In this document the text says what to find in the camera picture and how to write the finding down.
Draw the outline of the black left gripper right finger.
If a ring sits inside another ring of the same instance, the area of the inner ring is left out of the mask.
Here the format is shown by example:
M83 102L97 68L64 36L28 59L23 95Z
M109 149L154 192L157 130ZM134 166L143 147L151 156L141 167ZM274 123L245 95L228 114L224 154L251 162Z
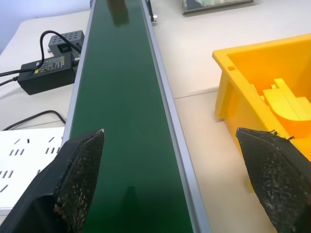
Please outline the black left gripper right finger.
M277 233L311 233L311 161L292 138L238 128L250 183Z

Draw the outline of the black power adapter brick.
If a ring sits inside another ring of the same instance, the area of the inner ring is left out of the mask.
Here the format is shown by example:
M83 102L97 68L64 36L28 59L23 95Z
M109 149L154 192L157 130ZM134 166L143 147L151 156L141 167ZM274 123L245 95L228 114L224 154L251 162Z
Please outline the black power adapter brick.
M51 57L40 68L20 73L17 83L29 95L70 85L75 81L78 64L71 53Z

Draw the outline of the transparent plastic box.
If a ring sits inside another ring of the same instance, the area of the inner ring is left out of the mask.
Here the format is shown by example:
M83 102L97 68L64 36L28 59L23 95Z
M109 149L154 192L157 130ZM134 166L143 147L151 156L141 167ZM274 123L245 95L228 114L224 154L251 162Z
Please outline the transparent plastic box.
M182 0L182 15L251 6L254 0Z

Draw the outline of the white power strip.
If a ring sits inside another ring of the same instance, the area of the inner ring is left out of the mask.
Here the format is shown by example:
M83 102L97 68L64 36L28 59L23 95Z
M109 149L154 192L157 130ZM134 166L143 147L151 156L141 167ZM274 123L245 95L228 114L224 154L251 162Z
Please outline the white power strip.
M0 131L0 216L57 155L64 127Z

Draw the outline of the black metal frame leg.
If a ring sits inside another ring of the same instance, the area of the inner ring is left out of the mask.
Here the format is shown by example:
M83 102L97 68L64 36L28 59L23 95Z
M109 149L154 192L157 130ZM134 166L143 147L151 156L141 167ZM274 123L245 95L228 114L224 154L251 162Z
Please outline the black metal frame leg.
M146 5L147 5L147 9L148 9L148 12L149 12L149 16L150 16L151 22L154 23L154 22L156 22L157 15L155 15L153 13L152 5L151 5L151 0L145 0L145 2L146 2Z

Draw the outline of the yellow plastic bin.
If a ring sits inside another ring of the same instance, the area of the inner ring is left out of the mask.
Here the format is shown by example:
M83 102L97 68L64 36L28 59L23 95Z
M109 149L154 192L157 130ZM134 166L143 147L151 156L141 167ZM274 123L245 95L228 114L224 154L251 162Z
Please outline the yellow plastic bin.
M216 50L212 55L222 74L215 115L231 135L249 128L292 138L293 145L311 161L311 135L290 136L263 97L263 90L283 79L296 97L311 103L311 33L264 43Z

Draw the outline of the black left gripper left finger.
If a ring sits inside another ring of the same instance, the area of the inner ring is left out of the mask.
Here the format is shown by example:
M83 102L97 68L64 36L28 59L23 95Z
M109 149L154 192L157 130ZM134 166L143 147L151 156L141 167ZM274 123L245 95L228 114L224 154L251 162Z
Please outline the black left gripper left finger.
M105 134L68 140L29 184L0 233L82 233L96 189Z

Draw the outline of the green conveyor belt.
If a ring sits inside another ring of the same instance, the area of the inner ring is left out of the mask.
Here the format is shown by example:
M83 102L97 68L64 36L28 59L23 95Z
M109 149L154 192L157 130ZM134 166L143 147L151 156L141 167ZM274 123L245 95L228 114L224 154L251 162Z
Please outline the green conveyor belt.
M64 140L104 129L83 233L212 233L146 0L91 0Z

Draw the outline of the yellow arch block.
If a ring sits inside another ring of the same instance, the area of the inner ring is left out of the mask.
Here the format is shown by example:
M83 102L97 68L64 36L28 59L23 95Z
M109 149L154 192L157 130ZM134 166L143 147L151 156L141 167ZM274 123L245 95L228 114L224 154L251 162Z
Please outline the yellow arch block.
M306 138L311 135L311 120L291 120L277 116L280 124L290 136Z

